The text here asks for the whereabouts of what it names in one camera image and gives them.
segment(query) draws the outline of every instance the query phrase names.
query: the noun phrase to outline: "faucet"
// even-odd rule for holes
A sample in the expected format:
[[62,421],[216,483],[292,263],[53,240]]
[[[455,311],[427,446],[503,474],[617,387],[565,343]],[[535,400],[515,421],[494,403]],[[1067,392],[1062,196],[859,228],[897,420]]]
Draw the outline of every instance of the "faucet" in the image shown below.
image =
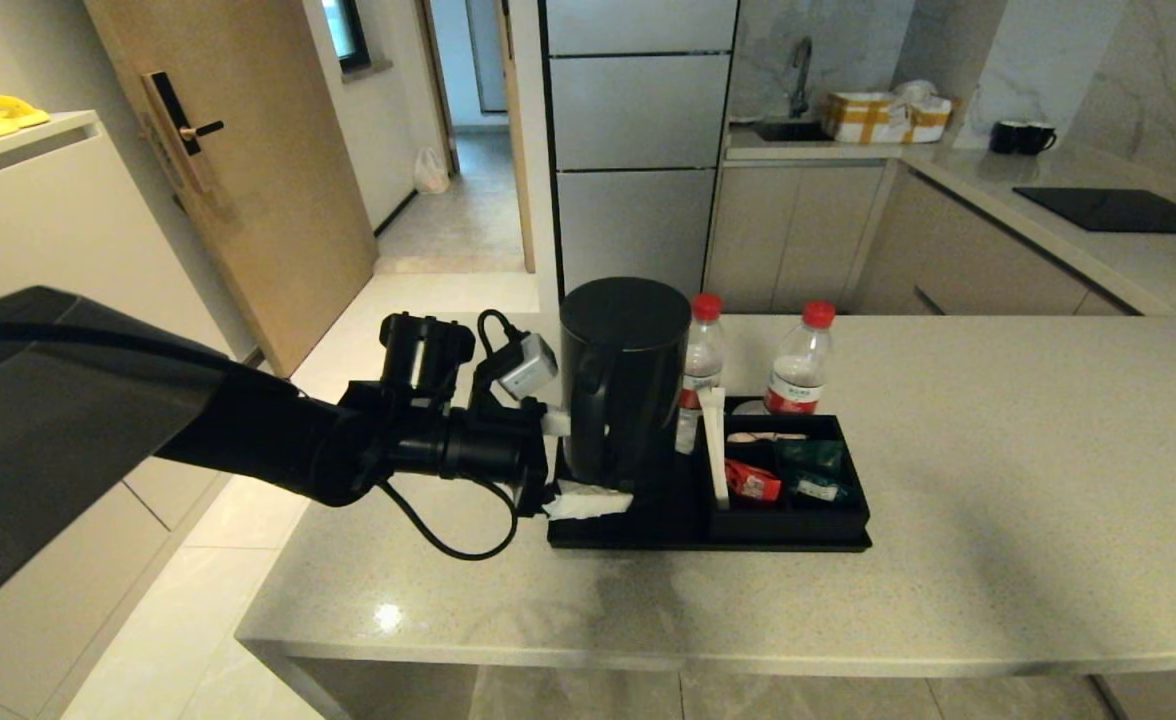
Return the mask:
[[815,53],[815,42],[811,41],[811,36],[802,35],[802,41],[800,41],[797,47],[794,47],[793,49],[791,65],[794,68],[799,68],[799,72],[797,87],[795,87],[793,94],[788,96],[789,118],[801,118],[804,111],[811,108],[811,101],[809,101],[809,96],[806,95],[806,76],[811,74],[813,53]]

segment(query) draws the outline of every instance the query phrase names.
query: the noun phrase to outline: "marble wall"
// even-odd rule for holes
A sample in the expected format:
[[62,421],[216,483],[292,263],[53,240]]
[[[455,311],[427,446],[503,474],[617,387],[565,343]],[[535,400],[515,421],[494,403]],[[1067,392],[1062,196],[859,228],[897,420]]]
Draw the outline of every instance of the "marble wall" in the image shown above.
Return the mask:
[[913,0],[740,0],[730,118],[788,115],[800,38],[815,42],[809,118],[829,91],[889,91]]
[[1065,132],[1124,8],[1125,0],[1009,0],[953,147],[985,147],[1001,119]]
[[1129,0],[1069,140],[1176,178],[1176,0]]
[[969,108],[1005,5],[1007,0],[917,0],[894,82],[928,79],[940,94]]

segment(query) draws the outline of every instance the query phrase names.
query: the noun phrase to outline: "plastic water bottle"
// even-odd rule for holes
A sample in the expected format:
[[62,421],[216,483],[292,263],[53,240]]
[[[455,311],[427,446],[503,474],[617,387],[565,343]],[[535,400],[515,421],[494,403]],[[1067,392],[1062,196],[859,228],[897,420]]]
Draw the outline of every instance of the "plastic water bottle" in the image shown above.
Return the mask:
[[766,382],[766,409],[775,415],[815,413],[824,392],[827,359],[831,354],[829,328],[836,316],[831,302],[807,302],[802,324],[780,344]]
[[681,376],[676,451],[694,451],[694,433],[699,427],[699,389],[721,385],[726,360],[726,340],[721,334],[721,296],[704,292],[691,305],[694,320],[684,344],[684,374]]

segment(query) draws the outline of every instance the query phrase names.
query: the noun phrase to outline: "black electric kettle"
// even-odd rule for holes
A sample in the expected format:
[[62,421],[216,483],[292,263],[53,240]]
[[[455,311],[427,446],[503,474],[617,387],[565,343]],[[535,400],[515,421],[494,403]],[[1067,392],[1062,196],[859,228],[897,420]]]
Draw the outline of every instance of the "black electric kettle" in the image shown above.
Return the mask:
[[599,279],[562,301],[564,455],[576,482],[635,501],[667,492],[689,325],[687,299],[642,278]]

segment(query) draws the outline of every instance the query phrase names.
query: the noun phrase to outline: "robotic arm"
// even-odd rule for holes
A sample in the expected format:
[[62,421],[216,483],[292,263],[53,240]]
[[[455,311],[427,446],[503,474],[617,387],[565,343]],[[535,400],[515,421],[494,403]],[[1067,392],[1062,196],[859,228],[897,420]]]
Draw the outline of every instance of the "robotic arm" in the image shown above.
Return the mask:
[[[473,332],[408,314],[379,328],[382,378],[350,382],[330,405],[83,296],[48,288],[4,296],[0,584],[149,455],[250,475],[329,506],[381,487],[442,552],[496,555],[517,515],[542,505],[546,407],[528,395],[556,364],[537,336],[489,316],[509,342],[492,351],[479,327],[487,356],[468,406],[450,400],[473,359]],[[516,406],[497,400],[495,382]],[[445,546],[390,487],[393,473],[482,484],[509,507],[509,536],[482,553]]]

